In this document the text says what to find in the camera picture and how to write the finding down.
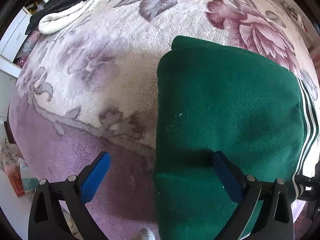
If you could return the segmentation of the green white varsity jacket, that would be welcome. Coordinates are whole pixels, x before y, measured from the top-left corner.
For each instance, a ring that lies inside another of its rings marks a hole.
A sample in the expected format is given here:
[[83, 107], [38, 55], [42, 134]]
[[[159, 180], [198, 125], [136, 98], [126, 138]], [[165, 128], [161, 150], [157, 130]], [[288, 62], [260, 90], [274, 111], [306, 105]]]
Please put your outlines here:
[[214, 239], [236, 208], [213, 169], [222, 152], [245, 174], [281, 178], [289, 199], [318, 133], [291, 71], [256, 53], [177, 36], [160, 60], [156, 216], [161, 239]]

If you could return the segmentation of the paper bags on floor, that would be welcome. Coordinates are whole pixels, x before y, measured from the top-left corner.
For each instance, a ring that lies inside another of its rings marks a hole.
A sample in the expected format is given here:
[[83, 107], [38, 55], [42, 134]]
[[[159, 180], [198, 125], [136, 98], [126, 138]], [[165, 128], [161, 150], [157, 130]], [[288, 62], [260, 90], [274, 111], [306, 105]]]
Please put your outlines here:
[[1, 144], [1, 169], [18, 197], [35, 191], [39, 183], [16, 144]]

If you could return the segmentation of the floral purple bed blanket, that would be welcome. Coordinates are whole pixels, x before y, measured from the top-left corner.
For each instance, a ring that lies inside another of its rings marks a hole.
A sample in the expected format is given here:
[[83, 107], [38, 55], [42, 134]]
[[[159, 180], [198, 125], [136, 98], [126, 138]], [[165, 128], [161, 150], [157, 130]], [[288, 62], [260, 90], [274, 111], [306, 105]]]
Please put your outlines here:
[[[319, 124], [316, 70], [280, 5], [99, 0], [67, 27], [40, 37], [16, 82], [9, 121], [29, 168], [51, 183], [109, 153], [111, 167], [87, 204], [109, 239], [158, 230], [157, 69], [177, 36], [244, 49], [291, 71], [305, 83]], [[319, 133], [299, 174], [313, 176], [318, 160]]]

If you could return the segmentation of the black and white garment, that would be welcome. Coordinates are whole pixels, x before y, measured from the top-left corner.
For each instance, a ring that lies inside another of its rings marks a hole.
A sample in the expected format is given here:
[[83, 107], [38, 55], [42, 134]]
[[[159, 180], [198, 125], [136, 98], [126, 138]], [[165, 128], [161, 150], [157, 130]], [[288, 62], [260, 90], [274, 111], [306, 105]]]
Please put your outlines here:
[[31, 16], [25, 35], [31, 34], [39, 25], [40, 20], [49, 14], [63, 12], [72, 6], [87, 0], [49, 0], [42, 10], [36, 12]]

